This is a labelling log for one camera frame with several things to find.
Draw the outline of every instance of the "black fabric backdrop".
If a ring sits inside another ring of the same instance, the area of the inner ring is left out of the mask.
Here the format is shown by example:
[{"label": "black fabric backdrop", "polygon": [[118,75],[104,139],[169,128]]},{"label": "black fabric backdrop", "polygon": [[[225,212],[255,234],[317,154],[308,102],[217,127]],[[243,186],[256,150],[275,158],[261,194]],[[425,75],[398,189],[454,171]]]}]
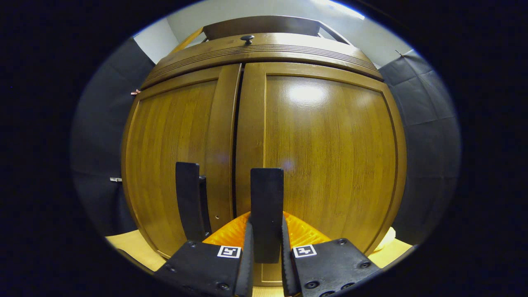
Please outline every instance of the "black fabric backdrop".
[{"label": "black fabric backdrop", "polygon": [[73,182],[86,212],[103,236],[137,229],[121,177],[121,139],[134,96],[154,63],[133,39],[123,43],[86,85],[72,123]]},{"label": "black fabric backdrop", "polygon": [[379,69],[396,101],[407,143],[407,178],[392,226],[396,238],[422,243],[456,188],[461,141],[449,92],[414,50]]}]

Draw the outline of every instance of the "door panel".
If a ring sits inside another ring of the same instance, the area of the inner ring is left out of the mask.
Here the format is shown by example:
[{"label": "door panel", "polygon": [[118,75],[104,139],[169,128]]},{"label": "door panel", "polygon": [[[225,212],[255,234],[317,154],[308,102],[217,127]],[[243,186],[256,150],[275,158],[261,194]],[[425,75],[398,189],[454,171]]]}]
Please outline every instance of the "door panel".
[{"label": "door panel", "polygon": [[154,250],[170,257],[186,241],[176,200],[175,163],[207,177],[212,231],[232,217],[232,148],[240,64],[183,75],[142,91],[123,141],[127,201]]},{"label": "door panel", "polygon": [[[250,210],[249,172],[258,167],[284,169],[284,211],[368,255],[392,224],[406,174],[403,127],[388,87],[323,66],[247,64],[238,214]],[[256,266],[256,285],[280,284],[279,264]]]}]

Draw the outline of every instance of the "small hole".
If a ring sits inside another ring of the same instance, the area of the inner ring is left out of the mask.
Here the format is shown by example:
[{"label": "small hole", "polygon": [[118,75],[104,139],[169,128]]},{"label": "small hole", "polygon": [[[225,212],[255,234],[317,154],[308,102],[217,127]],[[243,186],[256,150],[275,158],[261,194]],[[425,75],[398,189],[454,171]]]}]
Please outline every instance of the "small hole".
[{"label": "small hole", "polygon": [[172,267],[172,266],[170,266],[170,265],[168,265],[168,264],[165,264],[165,268],[166,268],[167,270],[169,270],[170,272],[176,272],[176,269],[174,269],[174,267]]},{"label": "small hole", "polygon": [[319,286],[319,282],[313,281],[313,282],[307,282],[304,287],[307,289],[313,289],[315,287]]},{"label": "small hole", "polygon": [[324,292],[324,293],[321,294],[319,297],[327,297],[328,295],[333,294],[333,293],[335,293],[335,291]]},{"label": "small hole", "polygon": [[220,283],[217,285],[217,287],[220,289],[220,290],[228,290],[229,289],[229,286],[227,284],[224,284],[224,283]]},{"label": "small hole", "polygon": [[342,286],[342,287],[341,287],[341,290],[344,290],[344,289],[348,288],[349,286],[351,286],[351,285],[353,285],[353,284],[355,284],[355,283],[348,283],[348,284]]}]

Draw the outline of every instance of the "wooden cabinet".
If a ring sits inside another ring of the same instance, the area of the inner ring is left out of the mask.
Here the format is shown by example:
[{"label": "wooden cabinet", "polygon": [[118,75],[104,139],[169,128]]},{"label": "wooden cabinet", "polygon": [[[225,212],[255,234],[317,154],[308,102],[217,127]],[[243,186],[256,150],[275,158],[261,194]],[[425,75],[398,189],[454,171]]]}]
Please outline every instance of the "wooden cabinet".
[{"label": "wooden cabinet", "polygon": [[[177,161],[206,175],[213,231],[250,211],[250,169],[277,167],[284,210],[330,238],[368,255],[391,226],[407,161],[388,87],[352,45],[280,28],[255,33],[250,45],[222,32],[175,51],[143,84],[122,174],[138,228],[159,254],[170,257],[186,240]],[[280,285],[279,264],[255,269],[256,286]]]},{"label": "wooden cabinet", "polygon": [[200,164],[208,178],[213,231],[233,218],[235,99],[241,64],[182,75],[142,91],[128,118],[122,175],[143,236],[169,257],[186,241],[176,202],[175,164]]},{"label": "wooden cabinet", "polygon": [[[237,213],[251,207],[251,168],[283,168],[284,211],[371,253],[396,216],[405,179],[388,87],[329,67],[249,63],[239,108]],[[263,284],[280,282],[279,264],[261,269]]]}]

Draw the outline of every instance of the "orange object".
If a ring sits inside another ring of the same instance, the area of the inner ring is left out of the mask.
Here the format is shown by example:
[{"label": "orange object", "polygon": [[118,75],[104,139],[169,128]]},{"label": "orange object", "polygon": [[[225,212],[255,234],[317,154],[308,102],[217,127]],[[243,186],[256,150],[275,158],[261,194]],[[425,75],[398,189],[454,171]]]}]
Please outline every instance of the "orange object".
[{"label": "orange object", "polygon": [[290,249],[295,246],[320,244],[331,240],[307,222],[285,211],[283,213],[286,218],[286,224],[288,225],[288,232],[290,233]]},{"label": "orange object", "polygon": [[205,244],[240,246],[244,250],[244,236],[246,235],[246,222],[248,221],[249,213],[248,211],[225,224],[202,242]]},{"label": "orange object", "polygon": [[[319,244],[328,242],[331,239],[321,233],[319,230],[310,226],[303,220],[283,212],[288,225],[288,232],[290,236],[290,249],[295,246]],[[226,246],[239,246],[244,250],[244,236],[246,234],[246,223],[248,221],[250,212],[246,212],[240,217],[225,224],[215,233],[206,238],[203,243]]]}]

